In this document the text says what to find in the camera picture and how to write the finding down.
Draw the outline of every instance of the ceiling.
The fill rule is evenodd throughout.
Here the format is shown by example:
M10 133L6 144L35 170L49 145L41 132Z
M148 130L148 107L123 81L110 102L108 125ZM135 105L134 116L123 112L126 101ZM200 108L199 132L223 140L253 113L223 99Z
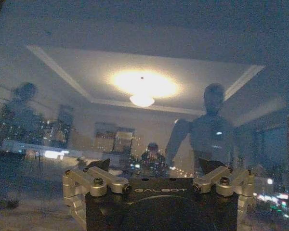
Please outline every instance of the ceiling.
M38 83L49 101L55 94L86 108L198 116L204 113L204 88L213 82L224 85L222 114L236 126L286 106L285 7L281 9L288 17L268 12L265 20L256 21L265 10L263 4L250 14L230 5L229 12L215 7L200 13L201 5L179 7L168 1L108 7L96 2L84 1L78 7L62 6L61 1L6 3L0 16L0 68L6 69L6 62L11 75L17 70L22 80ZM161 73L178 84L179 92L135 109L130 95L112 84L116 72L129 69ZM0 82L12 86L16 80Z
M261 65L105 51L38 46L27 48L91 103L137 107L129 100L131 94L116 87L114 77L122 71L153 70L175 82L179 90L173 96L155 99L154 105L144 109L193 115L204 113L203 93L207 85L222 83L228 99L264 68Z

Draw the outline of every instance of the metal bracket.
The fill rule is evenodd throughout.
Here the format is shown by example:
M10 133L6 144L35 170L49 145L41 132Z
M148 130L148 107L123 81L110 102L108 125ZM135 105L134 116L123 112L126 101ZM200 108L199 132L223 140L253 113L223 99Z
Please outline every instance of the metal bracket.
M65 172L62 178L64 204L71 207L71 215L87 230L86 204L84 195L90 192L94 197L107 194L107 186L113 193L129 193L131 186L126 178L116 177L98 167L75 169Z
M219 166L203 177L196 177L193 180L193 190L196 193L208 193L211 191L212 185L220 180L221 177L230 175L230 169L224 166Z
M237 208L237 230L247 231L251 227L244 225L243 219L247 215L248 205L254 204L255 176L250 170L236 169L229 178L221 178L216 184L216 192L223 196L231 196L234 192L239 194Z

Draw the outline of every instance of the screw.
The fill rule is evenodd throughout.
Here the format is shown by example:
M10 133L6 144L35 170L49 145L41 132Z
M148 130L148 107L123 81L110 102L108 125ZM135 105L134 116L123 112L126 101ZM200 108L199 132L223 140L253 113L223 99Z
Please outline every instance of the screw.
M100 177L97 177L93 180L95 185L102 185L103 184L103 179Z
M199 184L194 184L194 185L193 185L193 191L194 191L195 193L200 193L200 192L201 192L201 187L200 187L200 185L199 185Z
M222 177L220 180L220 184L229 185L230 179L228 177Z
M127 184L123 189L122 189L123 194L128 194L131 192L131 186Z
M124 179L118 179L118 180L116 180L117 183L120 183L120 182L123 182L123 181L124 181Z

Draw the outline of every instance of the ceiling light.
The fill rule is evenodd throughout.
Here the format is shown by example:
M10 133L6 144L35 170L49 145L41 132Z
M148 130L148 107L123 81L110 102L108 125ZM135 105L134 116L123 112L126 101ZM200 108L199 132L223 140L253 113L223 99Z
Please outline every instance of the ceiling light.
M128 94L145 94L153 98L176 95L179 87L169 77L153 71L122 71L113 75L112 82Z
M155 100L147 95L136 94L130 97L130 101L139 107L148 107L154 104Z

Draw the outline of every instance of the person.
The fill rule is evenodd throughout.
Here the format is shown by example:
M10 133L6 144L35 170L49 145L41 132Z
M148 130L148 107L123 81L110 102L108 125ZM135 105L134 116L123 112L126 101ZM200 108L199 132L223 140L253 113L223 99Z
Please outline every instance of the person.
M23 83L12 91L13 98L0 109L0 146L4 139L37 144L37 128L40 116L28 105L37 93L37 87L32 83ZM35 151L15 154L0 152L0 182L5 186L0 188L0 200L8 208L18 206L20 182L24 180L24 157Z
M0 110L0 121L7 130L4 136L11 140L40 144L42 135L38 136L41 117L36 115L29 102L37 93L37 87L29 82L21 84L12 91L13 98Z
M167 177L166 159L158 152L156 143L148 144L147 151L141 155L140 162L142 177Z
M204 104L206 115L189 122L179 119L171 132L166 146L166 163L173 166L181 142L190 135L190 145L195 155L195 173L201 175L199 158L220 161L231 167L233 164L233 126L218 115L224 101L224 88L221 84L213 83L206 87Z

